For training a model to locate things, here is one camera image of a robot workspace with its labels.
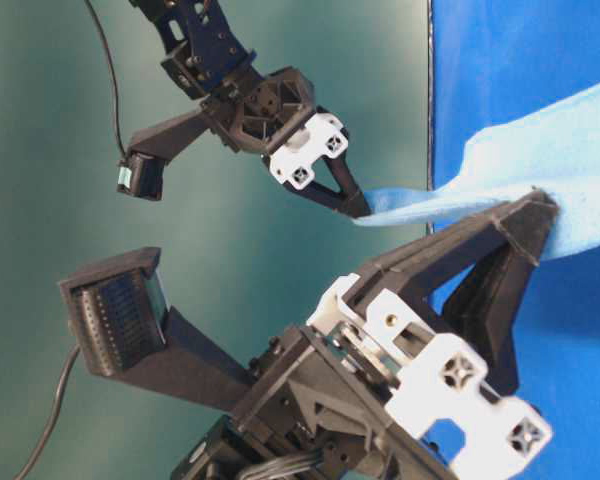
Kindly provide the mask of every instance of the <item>screw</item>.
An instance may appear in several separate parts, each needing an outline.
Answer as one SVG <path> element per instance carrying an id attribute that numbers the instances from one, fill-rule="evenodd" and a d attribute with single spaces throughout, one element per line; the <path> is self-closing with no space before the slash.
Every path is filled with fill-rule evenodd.
<path id="1" fill-rule="evenodd" d="M 184 75 L 178 75 L 178 81 L 185 88 L 189 88 L 191 86 L 191 83 L 189 83 L 189 80 Z"/>

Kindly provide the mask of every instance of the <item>blue backdrop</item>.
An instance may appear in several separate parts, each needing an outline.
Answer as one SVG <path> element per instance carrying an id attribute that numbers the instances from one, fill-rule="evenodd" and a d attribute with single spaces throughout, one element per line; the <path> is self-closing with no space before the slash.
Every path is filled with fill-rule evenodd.
<path id="1" fill-rule="evenodd" d="M 436 187 L 455 176 L 480 129 L 600 82 L 600 0 L 434 0 L 433 8 Z M 543 263 L 514 332 L 519 394 L 555 432 L 519 478 L 600 478 L 600 248 Z"/>

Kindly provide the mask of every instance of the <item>fabric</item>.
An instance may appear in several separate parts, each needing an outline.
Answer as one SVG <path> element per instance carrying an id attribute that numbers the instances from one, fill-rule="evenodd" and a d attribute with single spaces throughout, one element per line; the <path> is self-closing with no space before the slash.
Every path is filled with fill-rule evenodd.
<path id="1" fill-rule="evenodd" d="M 456 221 L 533 188 L 560 206 L 543 259 L 600 246 L 600 84 L 513 122 L 485 128 L 465 145 L 458 175 L 432 192 L 365 192 L 362 226 Z"/>

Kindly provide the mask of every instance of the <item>wire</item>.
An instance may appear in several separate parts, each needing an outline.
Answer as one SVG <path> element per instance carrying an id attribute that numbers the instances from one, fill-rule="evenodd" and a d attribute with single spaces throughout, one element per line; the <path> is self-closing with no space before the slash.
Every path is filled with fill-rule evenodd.
<path id="1" fill-rule="evenodd" d="M 13 477 L 13 480 L 22 480 L 26 477 L 31 469 L 34 467 L 42 450 L 44 449 L 51 433 L 53 433 L 53 429 L 56 426 L 56 422 L 58 421 L 58 416 L 60 415 L 60 409 L 62 408 L 62 400 L 64 399 L 64 392 L 67 388 L 67 381 L 69 380 L 69 374 L 71 373 L 71 369 L 73 368 L 74 363 L 76 362 L 76 358 L 78 358 L 78 354 L 80 353 L 80 347 L 76 345 L 69 353 L 69 356 L 64 362 L 64 366 L 62 367 L 62 373 L 60 374 L 60 379 L 58 380 L 58 386 L 56 387 L 56 394 L 53 398 L 53 405 L 51 406 L 51 415 L 49 415 L 49 420 L 47 420 L 47 424 L 44 427 L 44 431 L 38 440 L 35 448 L 31 452 L 29 456 L 29 460 L 22 470 Z"/>
<path id="2" fill-rule="evenodd" d="M 102 43 L 102 48 L 104 49 L 104 55 L 107 60 L 107 69 L 109 70 L 109 80 L 111 81 L 111 94 L 113 96 L 113 133 L 116 138 L 116 144 L 118 146 L 118 150 L 120 151 L 120 155 L 122 156 L 122 160 L 120 162 L 121 165 L 126 164 L 127 161 L 127 152 L 124 149 L 124 145 L 122 144 L 122 135 L 120 134 L 120 112 L 119 112 L 119 104 L 120 104 L 120 94 L 118 92 L 118 80 L 116 78 L 116 71 L 113 67 L 113 58 L 111 56 L 111 49 L 109 48 L 109 42 L 107 41 L 107 36 L 104 33 L 104 29 L 102 28 L 102 23 L 100 23 L 100 19 L 98 18 L 98 14 L 96 13 L 93 5 L 90 0 L 84 0 L 84 4 L 89 10 L 89 15 L 93 20 L 93 23 L 98 30 L 98 36 L 100 37 L 100 42 Z"/>
<path id="3" fill-rule="evenodd" d="M 311 470 L 322 462 L 323 455 L 320 449 L 306 453 L 293 453 L 246 467 L 236 478 L 237 480 L 273 480 Z"/>

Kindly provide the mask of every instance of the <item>black 3d-printed part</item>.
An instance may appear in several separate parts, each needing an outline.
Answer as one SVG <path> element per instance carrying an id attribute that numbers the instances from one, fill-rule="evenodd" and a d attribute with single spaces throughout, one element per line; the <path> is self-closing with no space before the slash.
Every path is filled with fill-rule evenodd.
<path id="1" fill-rule="evenodd" d="M 396 293 L 436 332 L 451 331 L 473 344 L 489 365 L 487 382 L 511 394 L 518 387 L 511 327 L 557 213 L 535 190 L 471 215 L 365 263 L 343 299 L 365 318 L 383 289 Z M 473 264 L 438 315 L 427 296 Z"/>
<path id="2" fill-rule="evenodd" d="M 234 37 L 217 0 L 130 0 L 162 39 L 167 74 L 189 97 L 201 98 L 255 54 Z"/>
<path id="3" fill-rule="evenodd" d="M 165 348 L 109 377 L 145 390 L 230 411 L 252 377 L 230 355 L 171 307 L 162 326 Z"/>
<path id="4" fill-rule="evenodd" d="M 89 265 L 59 283 L 89 371 L 111 376 L 164 348 L 166 302 L 155 274 L 157 248 Z"/>

